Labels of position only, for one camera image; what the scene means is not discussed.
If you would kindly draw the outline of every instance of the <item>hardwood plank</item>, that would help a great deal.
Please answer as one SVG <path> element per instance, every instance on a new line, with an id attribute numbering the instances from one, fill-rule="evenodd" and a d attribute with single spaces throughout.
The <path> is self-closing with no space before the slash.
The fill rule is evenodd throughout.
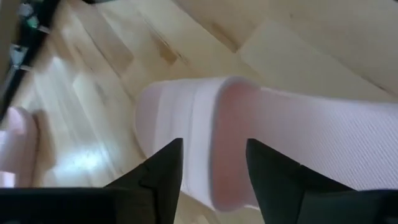
<path id="1" fill-rule="evenodd" d="M 239 54 L 271 88 L 355 100 L 396 100 L 271 20 L 260 25 Z"/>
<path id="2" fill-rule="evenodd" d="M 163 41 L 178 52 L 179 59 L 194 71 L 207 77 L 237 75 L 264 83 L 252 68 L 174 3 L 148 0 L 133 5 L 145 17 L 147 25 L 156 30 Z"/>
<path id="3" fill-rule="evenodd" d="M 228 1 L 174 0 L 208 32 L 236 52 L 251 35 L 255 25 Z"/>
<path id="4" fill-rule="evenodd" d="M 68 3 L 114 71 L 118 75 L 124 73 L 129 64 L 132 63 L 133 55 L 115 35 L 104 17 L 94 6 L 81 0 L 69 0 Z"/>
<path id="5" fill-rule="evenodd" d="M 398 96 L 396 1 L 269 0 L 267 16 Z"/>

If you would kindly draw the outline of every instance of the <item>black object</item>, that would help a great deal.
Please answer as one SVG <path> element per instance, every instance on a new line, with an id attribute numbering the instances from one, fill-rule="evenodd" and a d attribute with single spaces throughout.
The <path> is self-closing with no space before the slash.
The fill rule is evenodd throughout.
<path id="1" fill-rule="evenodd" d="M 0 93 L 0 121 L 3 119 L 6 111 L 14 97 L 21 81 L 25 75 L 25 69 L 32 65 L 34 57 L 39 52 L 49 31 L 51 21 L 60 0 L 43 0 L 33 4 L 33 13 L 27 17 L 19 18 L 19 35 L 15 46 L 26 49 L 23 55 L 19 56 L 18 62 L 10 59 L 9 70 L 7 71 L 4 83 L 2 83 L 2 92 Z"/>
<path id="2" fill-rule="evenodd" d="M 0 223 L 174 222 L 182 139 L 103 189 L 0 189 Z"/>
<path id="3" fill-rule="evenodd" d="M 398 223 L 398 191 L 358 192 L 249 139 L 250 180 L 266 224 Z"/>

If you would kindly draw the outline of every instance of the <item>pink slipper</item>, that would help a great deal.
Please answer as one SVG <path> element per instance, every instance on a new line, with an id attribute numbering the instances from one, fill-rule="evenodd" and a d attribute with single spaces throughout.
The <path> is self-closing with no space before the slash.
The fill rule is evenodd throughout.
<path id="1" fill-rule="evenodd" d="M 0 187 L 31 187 L 37 130 L 22 108 L 9 108 L 8 129 L 0 131 Z"/>
<path id="2" fill-rule="evenodd" d="M 183 138 L 182 191 L 215 210 L 257 207 L 246 165 L 255 138 L 348 187 L 398 188 L 398 106 L 261 88 L 243 78 L 152 84 L 136 134 L 147 157 Z"/>

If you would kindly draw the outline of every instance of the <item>wooden floor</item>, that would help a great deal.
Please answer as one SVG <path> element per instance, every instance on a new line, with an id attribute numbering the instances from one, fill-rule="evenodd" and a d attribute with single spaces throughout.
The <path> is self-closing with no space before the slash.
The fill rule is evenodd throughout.
<path id="1" fill-rule="evenodd" d="M 337 2 L 62 1 L 14 100 L 40 127 L 35 186 L 101 187 L 141 163 L 134 107 L 160 80 L 239 75 L 309 95 L 397 101 L 398 4 Z M 262 218 L 215 213 L 181 194 L 175 222 Z"/>

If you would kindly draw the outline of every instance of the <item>pink slide sandal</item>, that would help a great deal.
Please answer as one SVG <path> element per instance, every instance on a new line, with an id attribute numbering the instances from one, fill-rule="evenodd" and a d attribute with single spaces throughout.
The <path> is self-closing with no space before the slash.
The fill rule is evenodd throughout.
<path id="1" fill-rule="evenodd" d="M 31 187 L 37 130 L 22 108 L 9 108 L 8 129 L 0 131 L 0 187 Z"/>
<path id="2" fill-rule="evenodd" d="M 356 190 L 398 188 L 398 105 L 261 88 L 243 78 L 154 83 L 135 129 L 147 157 L 183 138 L 182 192 L 213 210 L 257 207 L 246 165 L 255 138 Z"/>

